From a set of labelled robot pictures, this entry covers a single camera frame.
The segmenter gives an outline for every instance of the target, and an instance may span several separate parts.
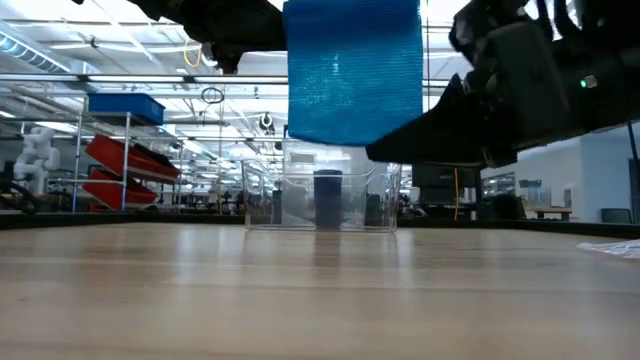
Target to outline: table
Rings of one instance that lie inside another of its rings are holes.
[[[0,358],[636,359],[640,264],[488,230],[0,232]]]
[[[560,214],[562,221],[569,221],[572,213],[571,208],[563,207],[527,208],[525,211],[535,212],[539,220],[543,220],[545,214]]]

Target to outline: yellow cable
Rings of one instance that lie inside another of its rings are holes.
[[[458,221],[458,209],[460,208],[460,190],[458,189],[458,169],[457,168],[453,169],[453,177],[456,182],[456,212],[453,219],[455,221]]]
[[[187,41],[184,43],[184,51],[182,52],[182,55],[184,55],[184,62],[186,62],[187,65],[193,68],[198,67],[198,65],[200,65],[200,58],[202,57],[202,47],[198,49],[198,59],[194,64],[191,62],[191,60],[189,60],[189,57],[187,56],[187,45],[189,45],[189,38],[187,38]]]

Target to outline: wall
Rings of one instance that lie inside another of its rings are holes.
[[[603,208],[631,209],[629,139],[590,134],[582,137],[580,145],[584,159],[585,221],[600,222]]]
[[[519,180],[542,180],[543,188],[551,189],[551,205],[564,205],[564,190],[572,188],[571,221],[585,221],[583,197],[582,154],[579,139],[557,142],[545,147],[522,152],[519,160],[497,169],[485,169],[482,178],[513,172],[516,194],[523,195]]]

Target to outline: blue bin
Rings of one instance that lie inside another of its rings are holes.
[[[89,94],[90,113],[109,113],[100,116],[114,125],[125,125],[125,117],[113,114],[127,112],[134,115],[131,125],[162,126],[164,124],[164,106],[147,94]]]

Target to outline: white robot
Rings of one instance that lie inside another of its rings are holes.
[[[60,166],[60,151],[51,146],[55,133],[45,127],[31,129],[31,134],[24,135],[24,149],[13,166],[14,179],[35,196],[46,193],[49,170]],[[31,186],[25,181],[28,174],[34,177]]]

